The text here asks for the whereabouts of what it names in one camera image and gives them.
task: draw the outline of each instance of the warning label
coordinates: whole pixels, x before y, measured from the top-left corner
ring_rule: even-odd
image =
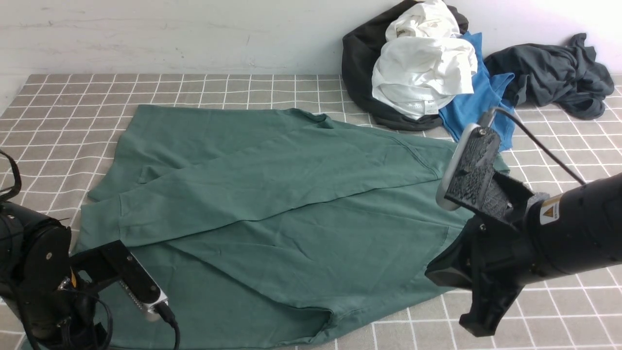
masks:
[[[540,208],[540,224],[546,225],[559,219],[559,201],[562,196],[549,198],[542,203]]]

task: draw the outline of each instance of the black cable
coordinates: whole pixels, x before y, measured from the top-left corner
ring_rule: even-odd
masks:
[[[177,324],[177,322],[175,322],[170,326],[173,327],[173,329],[175,330],[175,346],[173,347],[173,350],[179,350],[179,342],[181,342],[182,340],[182,334],[179,331],[179,325]]]
[[[538,140],[531,133],[531,131],[529,131],[527,127],[525,127],[525,125],[520,120],[518,120],[518,118],[516,118],[512,113],[500,107],[491,108],[486,113],[490,113],[494,115],[495,112],[500,112],[501,114],[503,114],[504,116],[507,116],[510,120],[512,120],[536,145],[538,145],[538,147],[540,147],[541,150],[543,150],[543,152],[545,152],[551,159],[553,159],[553,161],[557,163],[557,165],[559,165],[565,172],[567,172],[570,176],[572,176],[575,180],[577,180],[579,184],[585,185],[585,181],[579,175],[577,175],[574,171],[568,168],[568,166],[564,164],[561,160],[559,160],[559,158],[556,155],[554,155],[551,151],[549,151],[549,149],[546,148],[546,146],[544,146],[540,142],[540,140]]]
[[[39,343],[35,339],[34,334],[32,334],[32,326],[30,325],[30,319],[28,317],[28,313],[25,310],[24,301],[22,300],[22,297],[20,296],[17,290],[17,286],[15,286],[15,283],[13,283],[11,278],[8,277],[7,275],[2,275],[1,277],[6,282],[6,284],[9,285],[9,289],[11,293],[13,294],[13,298],[15,299],[15,304],[17,304],[17,311],[19,312],[19,319],[20,321],[22,321],[22,325],[24,326],[24,332],[26,333],[26,338],[28,339],[28,343],[30,343],[30,346],[32,346],[33,350],[41,350],[41,348],[39,347]]]
[[[175,346],[173,347],[173,350],[179,350],[179,343],[182,340],[182,335],[179,331],[179,325],[175,320],[175,314],[167,305],[167,303],[159,303],[155,306],[155,310],[160,315],[160,317],[162,317],[162,320],[170,324],[170,326],[173,327],[173,329],[175,330]]]
[[[108,306],[108,304],[104,303],[101,299],[99,299],[98,297],[96,297],[95,295],[91,295],[88,293],[85,293],[83,291],[80,290],[75,290],[75,289],[63,289],[63,291],[68,291],[70,293],[76,293],[76,294],[82,294],[85,295],[93,300],[95,300],[96,302],[98,302],[99,304],[101,304],[104,309],[106,310],[106,317],[108,319],[108,329],[106,329],[106,339],[104,339],[104,343],[98,347],[98,350],[107,350],[108,347],[110,346],[110,342],[112,341],[113,338],[113,313],[112,311],[110,311],[110,307]]]

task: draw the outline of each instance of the white grid line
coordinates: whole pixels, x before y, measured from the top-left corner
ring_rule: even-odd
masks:
[[[456,335],[453,333],[452,320],[449,318],[449,311],[447,311],[447,304],[445,302],[445,296],[444,295],[440,296],[440,301],[443,304],[443,311],[445,312],[445,317],[447,318],[446,322],[449,325],[449,333],[451,333],[451,335],[452,335],[453,349],[454,350],[458,350],[458,344],[456,343]]]
[[[406,308],[406,314],[408,315],[408,321],[412,321],[411,308]],[[419,350],[419,347],[417,346],[417,336],[415,335],[414,323],[410,322],[410,324],[411,324],[412,342],[415,344],[415,350]]]

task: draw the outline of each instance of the wrinkled cloth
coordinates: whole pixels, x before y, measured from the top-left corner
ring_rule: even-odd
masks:
[[[615,85],[607,68],[596,62],[594,47],[585,46],[586,38],[585,33],[576,34],[566,46],[512,46],[484,63],[492,75],[515,74],[504,94],[512,105],[556,103],[569,115],[591,120],[603,115],[603,100]]]
[[[374,66],[372,96],[408,118],[437,114],[455,95],[473,93],[475,49],[441,0],[416,4],[389,25]]]
[[[502,99],[506,87],[514,78],[513,73],[503,73],[490,75],[484,65],[481,53],[482,34],[471,34],[467,32],[462,39],[470,42],[475,48],[478,60],[478,71],[473,76],[474,93],[469,95],[458,95],[445,108],[440,110],[440,117],[443,119],[445,129],[450,133],[454,140],[458,141],[462,131],[470,123],[477,123],[481,115],[493,107],[501,107],[514,113],[512,105]],[[498,115],[493,122],[492,129],[499,134],[501,146],[499,151],[512,148],[512,135],[514,133],[514,122],[503,115]]]
[[[425,115],[418,120],[406,118],[395,108],[371,95],[371,76],[382,46],[386,43],[386,30],[390,23],[417,3],[414,0],[404,0],[343,37],[341,74],[348,95],[356,105],[369,112],[376,123],[394,130],[422,131],[442,124],[436,114]],[[466,32],[467,18],[455,7],[447,7],[458,22],[460,32]]]
[[[435,203],[454,149],[300,110],[139,106],[79,248],[121,239],[168,294],[182,350],[324,343],[447,291],[424,271],[472,216]],[[172,348],[120,287],[100,297],[113,348]]]

